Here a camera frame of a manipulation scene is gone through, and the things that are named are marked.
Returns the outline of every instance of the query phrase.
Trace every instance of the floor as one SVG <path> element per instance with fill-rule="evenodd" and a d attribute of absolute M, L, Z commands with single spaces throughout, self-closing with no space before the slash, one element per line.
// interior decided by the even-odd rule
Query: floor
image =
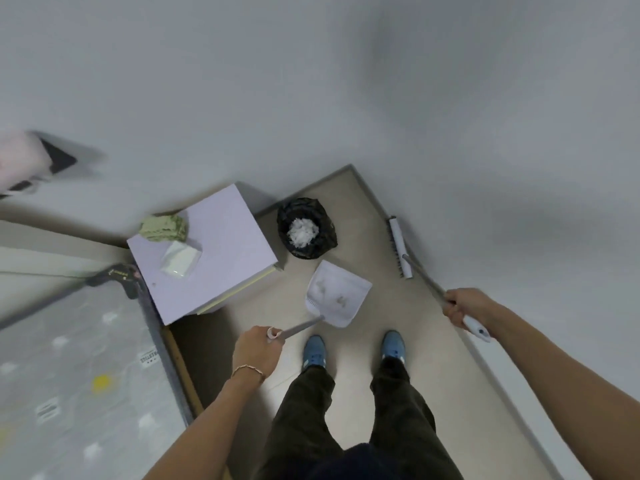
<path fill-rule="evenodd" d="M 366 442 L 374 403 L 369 382 L 378 361 L 381 338 L 393 328 L 408 350 L 412 384 L 436 418 L 438 435 L 462 474 L 469 479 L 552 478 L 498 393 L 418 279 L 402 280 L 379 211 L 350 169 L 308 189 L 332 218 L 339 245 L 324 258 L 373 283 L 354 321 L 345 329 L 319 324 L 287 340 L 275 373 L 249 404 L 229 458 L 236 480 L 249 478 L 289 384 L 298 375 L 301 350 L 312 333 L 328 348 L 328 369 L 335 378 L 333 404 L 326 415 L 343 448 Z M 303 299 L 319 261 L 288 255 L 279 242 L 275 211 L 258 223 L 284 271 L 211 315 L 186 317 L 172 331 L 203 403 L 215 399 L 230 371 L 238 334 L 255 324 L 287 328 L 306 318 Z"/>

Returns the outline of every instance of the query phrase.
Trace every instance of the leg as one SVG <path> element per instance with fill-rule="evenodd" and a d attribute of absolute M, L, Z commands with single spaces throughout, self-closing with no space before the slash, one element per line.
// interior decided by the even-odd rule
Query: leg
<path fill-rule="evenodd" d="M 403 362 L 404 343 L 395 344 L 401 353 L 385 354 L 388 336 L 389 333 L 383 342 L 385 356 L 371 382 L 376 419 L 370 443 L 391 455 L 412 479 L 462 480 L 436 436 L 433 414 L 409 382 Z"/>
<path fill-rule="evenodd" d="M 335 383 L 323 366 L 324 356 L 322 361 L 311 360 L 289 386 L 273 419 L 256 480 L 286 478 L 286 469 L 295 463 L 310 465 L 343 453 L 324 421 Z"/>

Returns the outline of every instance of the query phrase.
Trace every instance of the blue sneaker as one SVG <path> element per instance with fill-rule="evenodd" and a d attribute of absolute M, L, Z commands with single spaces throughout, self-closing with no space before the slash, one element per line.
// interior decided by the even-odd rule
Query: blue sneaker
<path fill-rule="evenodd" d="M 389 330 L 382 339 L 382 358 L 396 357 L 404 363 L 406 351 L 404 350 L 404 340 L 395 330 Z"/>
<path fill-rule="evenodd" d="M 306 371 L 310 365 L 326 368 L 326 347 L 320 335 L 309 337 L 305 350 L 302 352 L 302 371 Z"/>

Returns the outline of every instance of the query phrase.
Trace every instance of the dustpan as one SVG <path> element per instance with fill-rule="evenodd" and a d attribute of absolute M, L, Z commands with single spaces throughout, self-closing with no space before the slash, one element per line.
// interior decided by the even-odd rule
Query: dustpan
<path fill-rule="evenodd" d="M 267 336 L 286 340 L 320 321 L 344 328 L 358 313 L 371 287 L 357 274 L 323 260 L 311 277 L 305 296 L 305 306 L 314 318 L 277 334 L 270 328 Z"/>

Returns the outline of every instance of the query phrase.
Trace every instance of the dustpan handle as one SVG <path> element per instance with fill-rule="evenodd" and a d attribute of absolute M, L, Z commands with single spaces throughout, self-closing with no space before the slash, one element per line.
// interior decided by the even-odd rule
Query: dustpan handle
<path fill-rule="evenodd" d="M 267 330 L 267 339 L 268 341 L 272 341 L 275 339 L 286 340 L 289 337 L 292 337 L 293 335 L 308 329 L 309 327 L 315 325 L 316 323 L 322 322 L 322 320 L 324 320 L 324 316 L 320 315 L 319 317 L 300 323 L 300 325 L 296 325 L 295 327 L 291 327 L 286 330 L 279 331 L 277 333 L 273 332 L 273 327 L 269 327 L 269 329 Z"/>

